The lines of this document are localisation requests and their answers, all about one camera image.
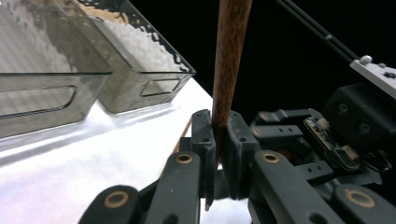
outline clear plastic bin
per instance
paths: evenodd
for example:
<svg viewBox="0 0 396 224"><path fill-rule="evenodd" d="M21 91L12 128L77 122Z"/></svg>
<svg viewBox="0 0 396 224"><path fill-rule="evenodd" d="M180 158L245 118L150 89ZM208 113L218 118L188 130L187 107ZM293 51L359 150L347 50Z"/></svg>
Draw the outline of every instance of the clear plastic bin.
<svg viewBox="0 0 396 224"><path fill-rule="evenodd" d="M0 137L84 119L111 69L71 0L0 1Z"/></svg>
<svg viewBox="0 0 396 224"><path fill-rule="evenodd" d="M195 75L129 1L77 2L113 46L98 48L114 70L98 96L108 112L169 103Z"/></svg>

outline bolt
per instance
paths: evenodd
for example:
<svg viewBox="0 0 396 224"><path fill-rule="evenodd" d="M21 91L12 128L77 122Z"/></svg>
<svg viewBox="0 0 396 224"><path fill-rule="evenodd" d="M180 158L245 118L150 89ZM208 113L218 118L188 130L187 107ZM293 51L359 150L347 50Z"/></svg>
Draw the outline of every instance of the bolt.
<svg viewBox="0 0 396 224"><path fill-rule="evenodd" d="M387 67L387 65L386 65L386 64L384 64L384 63L379 63L379 64L378 64L378 67L380 67L380 68L386 68L386 67Z"/></svg>
<svg viewBox="0 0 396 224"><path fill-rule="evenodd" d="M371 131L370 125L368 125L367 123L362 122L362 123L360 123L358 125L358 131L359 131L359 133L361 135L367 135Z"/></svg>
<svg viewBox="0 0 396 224"><path fill-rule="evenodd" d="M362 65L367 65L367 64L371 63L372 61L373 61L372 57L370 57L369 55L364 55L359 60L359 63L361 63Z"/></svg>
<svg viewBox="0 0 396 224"><path fill-rule="evenodd" d="M347 113L347 105L344 103L340 103L337 106L337 112L340 115L346 114Z"/></svg>

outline wooden stick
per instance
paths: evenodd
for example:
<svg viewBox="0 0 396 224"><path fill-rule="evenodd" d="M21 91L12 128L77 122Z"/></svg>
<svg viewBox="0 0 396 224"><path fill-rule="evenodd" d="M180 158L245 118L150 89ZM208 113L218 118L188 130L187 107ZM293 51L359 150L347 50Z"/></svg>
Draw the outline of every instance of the wooden stick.
<svg viewBox="0 0 396 224"><path fill-rule="evenodd" d="M212 128L216 136L216 161L222 150L222 139L233 102L239 62L245 41L252 0L220 0L213 86Z"/></svg>

